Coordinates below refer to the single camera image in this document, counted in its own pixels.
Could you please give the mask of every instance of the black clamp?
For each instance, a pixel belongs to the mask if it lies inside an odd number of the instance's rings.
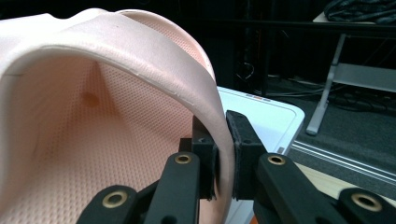
[[[338,200],[319,192],[291,159],[267,153],[244,115],[227,111],[226,119],[235,150],[233,196],[254,201],[259,223],[396,222],[396,208],[365,189],[344,189]],[[159,181],[139,192],[125,186],[102,190],[78,224],[198,223],[200,199],[216,199],[218,150],[197,118],[192,126],[192,138],[180,140]]]

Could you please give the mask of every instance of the dark background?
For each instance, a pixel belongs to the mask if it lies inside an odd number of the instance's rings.
[[[236,19],[312,21],[328,0],[0,0],[0,19],[49,13],[65,19],[99,7],[109,11],[138,8],[158,13],[180,24],[208,54],[219,86],[245,92],[266,92],[268,74],[326,79],[338,34],[308,30],[264,30],[244,27],[205,27],[184,20]],[[342,62],[395,68],[395,41],[351,38]]]

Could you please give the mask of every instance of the screw hole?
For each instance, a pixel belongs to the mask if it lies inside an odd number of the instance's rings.
[[[191,161],[191,157],[189,155],[179,155],[175,157],[175,161],[179,164],[187,164]]]
[[[358,206],[372,212],[379,212],[382,210],[381,203],[370,195],[362,193],[352,194],[352,201]]]
[[[286,163],[285,159],[279,156],[270,156],[268,157],[268,161],[275,165],[283,165]]]
[[[107,194],[102,200],[102,205],[106,208],[115,208],[126,202],[128,194],[123,190],[117,190]]]
[[[166,216],[161,220],[161,224],[176,224],[177,219],[173,216]]]

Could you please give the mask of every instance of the pink mesh fabric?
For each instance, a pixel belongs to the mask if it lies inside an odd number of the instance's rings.
[[[117,13],[129,17],[134,21],[145,24],[148,27],[160,32],[161,34],[171,39],[187,53],[189,53],[190,56],[194,58],[198,63],[200,63],[204,68],[206,68],[209,74],[216,81],[212,64],[210,63],[202,47],[189,34],[187,34],[176,24],[162,16],[142,10],[129,9],[118,11]]]
[[[210,63],[120,14],[39,19],[48,30],[0,22],[0,44],[10,45],[0,48],[0,223],[75,223],[101,189],[141,190],[191,135],[192,115],[220,159],[218,199],[201,202],[200,222],[223,221],[233,142]],[[19,29],[19,43],[4,27]]]
[[[14,101],[42,120],[44,133],[24,190],[0,223],[76,223],[101,189],[156,181],[179,137],[191,134],[190,111],[111,66],[61,57],[26,74]]]

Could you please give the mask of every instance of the gray floor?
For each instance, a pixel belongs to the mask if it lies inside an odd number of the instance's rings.
[[[285,80],[270,80],[269,92],[301,89]],[[306,97],[274,98],[305,112],[304,127],[289,156],[303,165],[396,200],[396,113],[391,105],[381,112],[341,109],[333,100],[334,95],[317,136],[306,134],[305,128],[315,111],[318,96],[308,100]]]

